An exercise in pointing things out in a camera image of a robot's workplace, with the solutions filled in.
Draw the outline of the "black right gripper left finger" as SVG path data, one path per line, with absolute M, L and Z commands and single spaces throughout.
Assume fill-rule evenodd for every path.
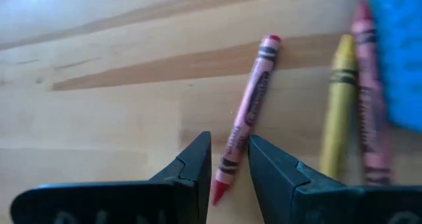
M 13 223 L 205 223 L 211 135 L 200 133 L 147 181 L 47 184 L 19 194 Z

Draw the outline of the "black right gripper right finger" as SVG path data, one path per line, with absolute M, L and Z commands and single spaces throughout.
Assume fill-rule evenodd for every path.
M 421 222 L 419 186 L 346 186 L 257 135 L 248 159 L 265 223 Z

